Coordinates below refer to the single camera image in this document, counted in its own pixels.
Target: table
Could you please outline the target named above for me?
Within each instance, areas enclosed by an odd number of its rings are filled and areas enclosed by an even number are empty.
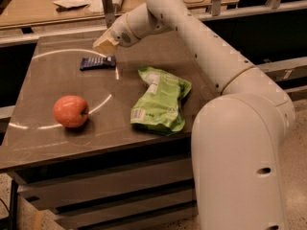
[[[120,48],[116,70],[80,71],[82,58],[97,56],[91,47],[100,34],[39,40],[0,149],[0,173],[9,173],[21,196],[50,209],[66,229],[140,229],[194,216],[191,128],[214,98],[211,83],[175,32]],[[130,109],[146,91],[137,74],[144,64],[192,82],[182,102],[182,132],[166,137],[131,127]],[[54,102],[68,94],[89,103],[82,129],[53,118]]]
[[[104,18],[102,12],[90,12],[86,8],[56,12],[56,0],[12,0],[0,15],[0,30],[31,27],[63,22],[77,22]],[[222,0],[223,4],[235,4],[238,0]],[[129,12],[145,0],[124,0],[120,13]],[[208,7],[211,0],[185,0],[189,8]]]

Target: apple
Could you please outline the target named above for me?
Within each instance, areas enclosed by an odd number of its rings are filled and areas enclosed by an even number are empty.
[[[53,108],[55,119],[65,127],[81,127],[88,118],[88,103],[80,96],[63,96]]]

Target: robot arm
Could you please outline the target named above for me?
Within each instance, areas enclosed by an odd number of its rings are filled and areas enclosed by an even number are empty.
[[[147,0],[94,43],[101,53],[177,31],[220,97],[198,114],[192,163],[202,230],[287,230],[278,148],[295,112],[289,96],[185,7]]]

